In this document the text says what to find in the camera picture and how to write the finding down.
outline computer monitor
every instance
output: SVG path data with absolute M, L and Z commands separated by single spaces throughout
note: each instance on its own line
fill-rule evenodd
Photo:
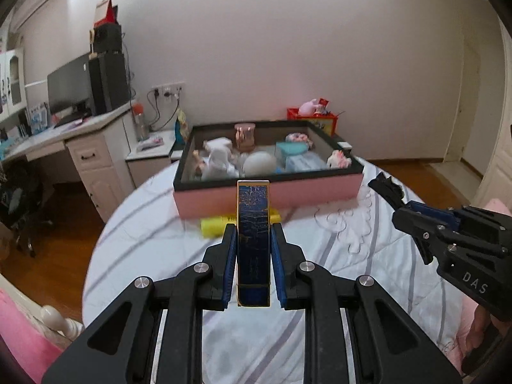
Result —
M 94 102 L 89 76 L 89 53 L 73 59 L 48 75 L 48 104 L 55 114 L 69 107 L 91 108 Z

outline cabinet door handle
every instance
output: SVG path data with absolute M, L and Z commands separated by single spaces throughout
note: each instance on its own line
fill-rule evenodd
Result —
M 93 157 L 96 157 L 96 154 L 95 154 L 95 153 L 91 154 L 90 156 L 84 156 L 84 155 L 81 155 L 81 156 L 80 156 L 80 159 L 82 159 L 82 160 L 87 160 L 87 159 L 92 159 Z

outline person's hand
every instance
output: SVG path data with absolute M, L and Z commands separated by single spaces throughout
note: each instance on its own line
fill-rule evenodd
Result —
M 487 326 L 492 323 L 502 336 L 505 336 L 512 322 L 501 322 L 492 316 L 483 306 L 475 309 L 475 319 L 466 337 L 466 354 L 482 345 L 483 335 Z

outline pink box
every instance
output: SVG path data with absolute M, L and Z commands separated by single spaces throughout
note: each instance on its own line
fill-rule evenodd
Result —
M 284 140 L 292 132 L 308 134 L 315 144 L 314 151 L 324 160 L 332 151 L 341 150 L 337 141 L 342 139 L 327 136 L 307 121 L 256 122 L 254 138 L 257 145 L 271 145 Z M 182 219 L 236 213 L 237 179 L 190 180 L 190 172 L 194 166 L 192 152 L 202 149 L 205 140 L 217 137 L 228 137 L 235 141 L 235 123 L 194 127 L 190 133 L 174 179 L 174 199 Z M 347 169 L 278 173 L 251 179 L 270 181 L 269 201 L 272 208 L 283 209 L 347 200 L 357 196 L 363 181 L 364 167 L 354 157 L 346 155 L 352 159 L 352 165 Z

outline metal screw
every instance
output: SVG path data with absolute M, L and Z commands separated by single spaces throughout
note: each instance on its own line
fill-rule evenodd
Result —
M 204 273 L 204 272 L 208 271 L 209 268 L 210 268 L 210 266 L 206 263 L 197 263 L 194 266 L 194 271 L 196 273 Z
M 149 278 L 147 277 L 139 277 L 135 279 L 135 287 L 137 289 L 143 289 L 144 287 L 149 286 Z
M 359 283 L 362 285 L 362 286 L 365 286 L 365 287 L 370 287 L 370 286 L 373 286 L 373 284 L 375 284 L 375 280 L 373 279 L 372 276 L 367 276 L 366 274 L 364 276 L 361 276 L 359 278 Z
M 299 264 L 299 268 L 302 271 L 313 271 L 315 269 L 315 265 L 311 261 L 302 261 Z

